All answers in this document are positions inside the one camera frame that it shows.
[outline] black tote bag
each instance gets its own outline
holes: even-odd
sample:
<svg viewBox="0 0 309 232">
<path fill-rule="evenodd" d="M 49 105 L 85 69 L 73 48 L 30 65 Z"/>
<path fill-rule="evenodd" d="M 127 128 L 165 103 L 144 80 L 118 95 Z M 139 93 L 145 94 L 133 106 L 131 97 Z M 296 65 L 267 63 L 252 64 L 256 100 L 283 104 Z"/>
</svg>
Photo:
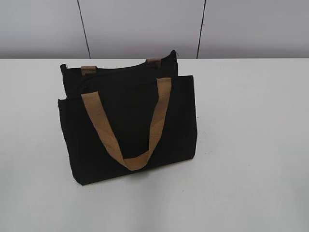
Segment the black tote bag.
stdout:
<svg viewBox="0 0 309 232">
<path fill-rule="evenodd" d="M 78 183 L 193 158 L 197 140 L 193 77 L 160 76 L 159 69 L 99 76 L 95 91 L 89 82 L 88 91 L 58 101 Z"/>
</svg>

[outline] gray wall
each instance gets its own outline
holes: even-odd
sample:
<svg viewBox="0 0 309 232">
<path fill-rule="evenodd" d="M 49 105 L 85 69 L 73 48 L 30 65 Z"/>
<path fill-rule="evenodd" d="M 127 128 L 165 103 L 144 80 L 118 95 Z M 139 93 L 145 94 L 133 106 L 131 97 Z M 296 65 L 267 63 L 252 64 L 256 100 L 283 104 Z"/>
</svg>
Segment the gray wall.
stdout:
<svg viewBox="0 0 309 232">
<path fill-rule="evenodd" d="M 205 0 L 79 0 L 92 58 L 195 58 Z M 199 58 L 309 58 L 308 0 L 207 0 Z M 77 0 L 2 0 L 0 58 L 88 58 Z"/>
</svg>

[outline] table surface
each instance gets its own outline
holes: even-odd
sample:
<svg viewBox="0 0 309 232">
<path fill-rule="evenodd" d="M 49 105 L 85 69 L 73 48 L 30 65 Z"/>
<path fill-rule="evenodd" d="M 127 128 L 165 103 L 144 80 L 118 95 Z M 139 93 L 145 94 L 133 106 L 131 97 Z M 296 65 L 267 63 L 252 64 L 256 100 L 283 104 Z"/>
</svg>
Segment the table surface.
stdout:
<svg viewBox="0 0 309 232">
<path fill-rule="evenodd" d="M 60 64 L 141 62 L 0 60 L 0 231 L 308 232 L 309 59 L 179 60 L 195 82 L 195 158 L 75 182 Z"/>
</svg>

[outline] tan strap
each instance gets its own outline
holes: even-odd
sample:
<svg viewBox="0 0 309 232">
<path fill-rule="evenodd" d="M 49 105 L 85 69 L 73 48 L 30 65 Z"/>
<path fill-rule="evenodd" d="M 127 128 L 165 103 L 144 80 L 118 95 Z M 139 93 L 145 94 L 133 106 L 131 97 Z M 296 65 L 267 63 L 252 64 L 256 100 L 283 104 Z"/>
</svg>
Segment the tan strap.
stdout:
<svg viewBox="0 0 309 232">
<path fill-rule="evenodd" d="M 155 62 L 155 64 L 158 66 L 158 68 L 161 68 L 161 59 L 160 58 L 149 58 L 146 59 L 147 63 Z"/>
<path fill-rule="evenodd" d="M 122 156 L 118 141 L 107 119 L 98 92 L 82 94 L 89 118 L 107 152 L 116 161 L 132 171 L 146 166 L 162 135 L 165 116 L 169 105 L 171 78 L 157 79 L 157 88 L 159 98 L 150 124 L 149 149 L 145 153 L 129 159 L 124 159 Z"/>
<path fill-rule="evenodd" d="M 96 73 L 97 72 L 97 67 L 96 66 L 82 66 L 82 75 L 85 76 L 85 74 L 89 73 Z"/>
</svg>

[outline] tote bag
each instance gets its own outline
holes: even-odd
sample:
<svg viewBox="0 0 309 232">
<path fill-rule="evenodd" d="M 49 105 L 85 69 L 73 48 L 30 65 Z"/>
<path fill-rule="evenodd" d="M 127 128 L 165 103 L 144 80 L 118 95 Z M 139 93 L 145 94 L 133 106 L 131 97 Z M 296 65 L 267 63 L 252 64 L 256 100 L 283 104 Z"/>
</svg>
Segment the tote bag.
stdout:
<svg viewBox="0 0 309 232">
<path fill-rule="evenodd" d="M 58 100 L 72 174 L 78 183 L 86 185 L 194 157 L 193 76 L 177 72 L 165 76 L 160 68 L 96 72 L 95 78 L 78 86 L 82 93 Z"/>
</svg>

